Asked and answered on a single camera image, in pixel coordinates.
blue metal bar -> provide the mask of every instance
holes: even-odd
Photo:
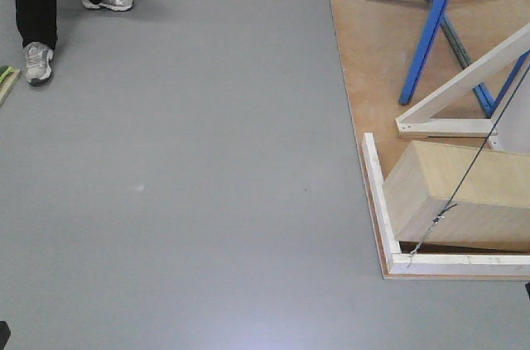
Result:
[[[456,59],[458,59],[460,62],[460,67],[465,69],[466,67],[470,66],[473,63],[473,60],[470,58],[467,50],[464,47],[464,44],[462,44],[462,41],[458,37],[458,33],[449,20],[449,17],[447,17],[445,14],[441,19],[441,28],[446,34],[451,48],[455,52]],[[475,87],[474,91],[477,98],[479,99],[484,113],[486,114],[486,117],[490,118],[494,113],[494,97],[491,95],[488,87],[484,83],[480,83],[477,87]]]
[[[432,1],[432,9],[429,13],[429,17],[427,18],[427,22],[422,33],[422,38],[418,44],[416,55],[412,61],[407,81],[405,82],[401,98],[399,99],[400,104],[409,104],[411,102],[412,96],[416,91],[417,84],[425,68],[427,57],[429,56],[431,48],[434,44],[436,34],[440,28],[441,18],[446,11],[448,2],[449,0]]]
[[[509,88],[512,86],[513,81],[515,80],[515,76],[519,73],[521,70],[521,67],[523,66],[524,61],[528,58],[528,55],[530,55],[530,51],[525,52],[521,56],[519,56],[518,61],[515,63],[515,66],[513,67],[512,71],[510,72],[508,78],[506,79],[506,83],[504,83],[503,87],[501,88],[499,95],[495,99],[494,106],[492,107],[492,114],[497,109],[497,107],[500,105],[501,100],[503,100],[504,95],[508,92]]]

light wooden box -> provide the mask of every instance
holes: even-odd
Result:
[[[476,152],[410,143],[383,183],[397,240],[420,241]],[[482,151],[454,201],[426,243],[530,252],[530,155]]]

sneaker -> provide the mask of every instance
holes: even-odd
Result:
[[[26,57],[26,80],[31,85],[47,81],[51,76],[50,61],[53,50],[40,42],[32,42],[24,48]]]
[[[93,4],[89,0],[81,0],[83,7],[87,9],[107,8],[111,11],[128,11],[133,7],[133,0],[103,0],[99,4]]]

white wooden frame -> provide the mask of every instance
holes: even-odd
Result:
[[[471,91],[490,75],[514,62],[528,50],[530,50],[530,23],[396,118],[399,135],[403,137],[486,137],[503,108],[502,103],[490,119],[432,117]],[[529,65],[530,57],[524,61],[515,77],[513,81],[515,84],[521,80]],[[490,145],[495,149],[502,148],[495,137]]]
[[[3,84],[0,84],[0,106],[2,106],[3,101],[11,92],[13,85],[18,80],[18,77],[20,77],[20,70],[14,69],[3,81]]]
[[[383,174],[372,133],[364,134],[362,148],[369,199],[373,201],[370,212],[384,278],[530,280],[530,255],[419,253],[411,259],[410,254],[402,253],[390,223]]]

green pad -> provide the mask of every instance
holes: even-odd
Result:
[[[6,79],[12,72],[12,68],[9,66],[0,66],[0,84]]]

